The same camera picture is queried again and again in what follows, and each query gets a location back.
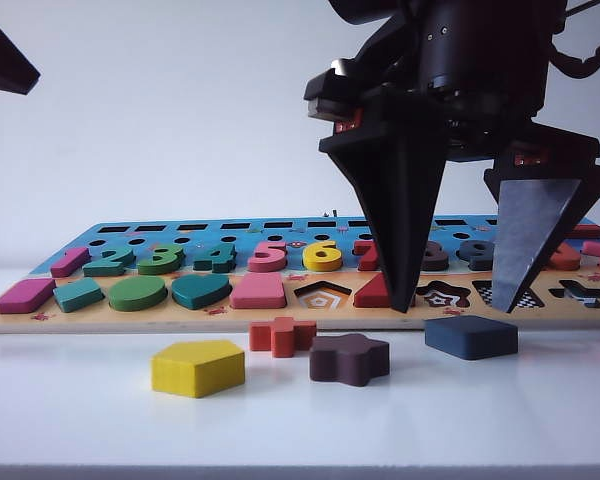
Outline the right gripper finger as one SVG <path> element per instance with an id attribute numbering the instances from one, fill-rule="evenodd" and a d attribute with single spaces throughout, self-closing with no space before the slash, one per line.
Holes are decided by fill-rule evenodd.
<path id="1" fill-rule="evenodd" d="M 597 140 L 513 144 L 484 174 L 498 203 L 492 306 L 511 312 L 573 227 L 600 198 Z"/>
<path id="2" fill-rule="evenodd" d="M 417 286 L 448 148 L 441 107 L 406 92 L 367 93 L 360 124 L 319 144 L 356 192 L 400 312 Z"/>

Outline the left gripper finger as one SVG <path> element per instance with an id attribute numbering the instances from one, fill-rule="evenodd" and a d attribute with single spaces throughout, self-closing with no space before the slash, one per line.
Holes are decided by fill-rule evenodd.
<path id="1" fill-rule="evenodd" d="M 40 72 L 0 28 L 0 90 L 27 95 Z"/>

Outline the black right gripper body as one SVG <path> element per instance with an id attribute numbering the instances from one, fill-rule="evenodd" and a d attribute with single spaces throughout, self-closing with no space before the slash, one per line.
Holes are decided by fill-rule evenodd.
<path id="1" fill-rule="evenodd" d="M 304 98 L 310 116 L 349 121 L 381 85 L 421 94 L 445 110 L 451 159 L 470 161 L 504 147 L 542 108 L 550 65 L 586 78 L 600 53 L 572 57 L 536 34 L 380 34 L 311 79 Z"/>

